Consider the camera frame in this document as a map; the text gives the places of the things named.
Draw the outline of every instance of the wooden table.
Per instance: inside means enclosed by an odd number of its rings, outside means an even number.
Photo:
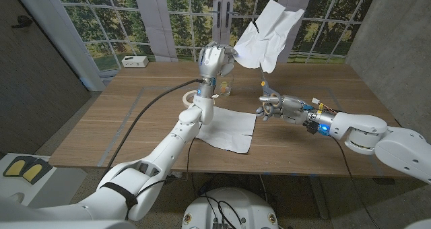
[[[215,105],[234,111],[254,113],[261,105],[261,74],[240,65],[229,97],[217,98]],[[122,69],[99,96],[51,156],[53,166],[104,168],[127,129],[148,102],[163,91],[199,77],[196,63],[150,63],[145,69]],[[280,64],[266,74],[269,85],[280,94],[313,97],[345,112],[374,115],[389,125],[396,121],[349,65]],[[147,156],[171,131],[185,109],[182,96],[197,84],[174,91],[158,100],[141,117],[119,152],[114,164]],[[173,166],[185,171],[188,145]],[[354,176],[406,176],[343,145]],[[196,139],[191,148],[191,172],[252,174],[297,174],[347,176],[337,144],[320,134],[312,135],[302,125],[281,119],[263,122],[257,118],[247,154],[213,148]]]

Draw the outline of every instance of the black strap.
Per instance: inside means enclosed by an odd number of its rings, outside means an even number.
[[[126,206],[127,206],[126,220],[127,220],[130,209],[134,205],[137,204],[136,196],[134,194],[130,193],[125,188],[123,188],[122,186],[111,183],[111,182],[105,183],[104,185],[102,185],[102,187],[112,189],[113,191],[116,191],[117,193],[119,193],[120,195],[122,195],[126,199]]]

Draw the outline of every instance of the white paper towel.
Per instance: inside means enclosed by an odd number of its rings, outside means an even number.
[[[273,0],[266,5],[262,14],[256,20],[256,26],[250,22],[234,49],[238,52],[235,61],[243,67],[258,68],[271,73],[277,62],[277,57],[284,49],[290,29],[304,14],[284,11],[286,8]]]
[[[255,129],[256,114],[214,107],[213,121],[202,125],[196,138],[213,147],[236,153],[247,153]]]

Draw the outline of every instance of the small glass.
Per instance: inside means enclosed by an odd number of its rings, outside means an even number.
[[[219,77],[217,82],[219,83],[218,91],[220,96],[229,96],[230,92],[232,91],[232,84],[234,83],[234,75],[229,73],[225,77]]]

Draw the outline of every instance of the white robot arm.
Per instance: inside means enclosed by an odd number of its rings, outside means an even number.
[[[156,200],[164,179],[184,146],[199,133],[199,124],[207,125],[213,118],[213,91],[217,75],[233,69],[235,50],[226,45],[209,43],[199,55],[202,77],[193,104],[179,115],[174,129],[150,155],[132,162],[123,162],[109,170],[96,192],[75,205],[32,209],[16,205],[24,211],[17,220],[140,220]],[[225,56],[228,63],[223,65]],[[15,212],[0,214],[11,220]]]
[[[291,96],[262,96],[257,109],[264,120],[280,117],[303,124],[311,133],[319,132],[338,140],[347,134],[345,145],[359,154],[376,154],[387,166],[431,184],[431,145],[418,132],[390,127],[378,117],[315,109]]]

